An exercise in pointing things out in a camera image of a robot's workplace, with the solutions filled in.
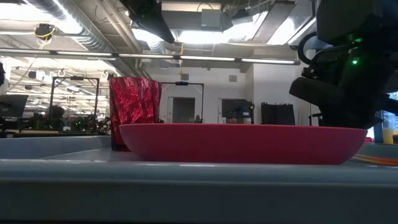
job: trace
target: gray table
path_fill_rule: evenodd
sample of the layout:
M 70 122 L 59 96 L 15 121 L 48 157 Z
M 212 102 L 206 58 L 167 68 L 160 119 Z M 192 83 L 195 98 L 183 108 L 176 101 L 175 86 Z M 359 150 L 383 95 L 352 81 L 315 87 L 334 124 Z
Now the gray table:
M 396 167 L 141 162 L 109 142 L 0 140 L 0 221 L 396 223 Z

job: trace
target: doorway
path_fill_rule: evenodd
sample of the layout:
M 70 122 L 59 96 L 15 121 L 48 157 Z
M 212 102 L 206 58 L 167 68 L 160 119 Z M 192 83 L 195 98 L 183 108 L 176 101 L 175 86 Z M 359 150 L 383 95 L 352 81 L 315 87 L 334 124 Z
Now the doorway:
M 172 122 L 193 123 L 195 120 L 195 98 L 172 98 Z

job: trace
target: red plastic bowl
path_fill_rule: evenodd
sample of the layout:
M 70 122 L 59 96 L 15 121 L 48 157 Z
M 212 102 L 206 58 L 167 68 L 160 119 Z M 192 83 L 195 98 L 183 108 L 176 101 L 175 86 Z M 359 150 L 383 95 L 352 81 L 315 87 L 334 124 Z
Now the red plastic bowl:
M 366 130 L 247 124 L 125 124 L 127 147 L 142 160 L 338 165 L 357 153 Z

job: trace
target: yellow object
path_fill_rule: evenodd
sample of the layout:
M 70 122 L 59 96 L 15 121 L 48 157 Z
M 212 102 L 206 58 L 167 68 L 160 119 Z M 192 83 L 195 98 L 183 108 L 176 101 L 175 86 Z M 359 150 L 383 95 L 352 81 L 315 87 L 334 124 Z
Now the yellow object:
M 398 131 L 391 128 L 383 128 L 383 141 L 385 144 L 393 144 L 394 140 L 392 139 L 393 135 L 398 134 Z

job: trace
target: red cup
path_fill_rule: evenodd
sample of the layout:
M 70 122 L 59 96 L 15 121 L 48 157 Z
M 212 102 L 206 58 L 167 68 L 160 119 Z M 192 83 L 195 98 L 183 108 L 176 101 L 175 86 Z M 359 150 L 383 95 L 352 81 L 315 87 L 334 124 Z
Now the red cup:
M 109 81 L 112 150 L 130 151 L 119 125 L 157 123 L 162 84 L 145 78 L 118 77 Z

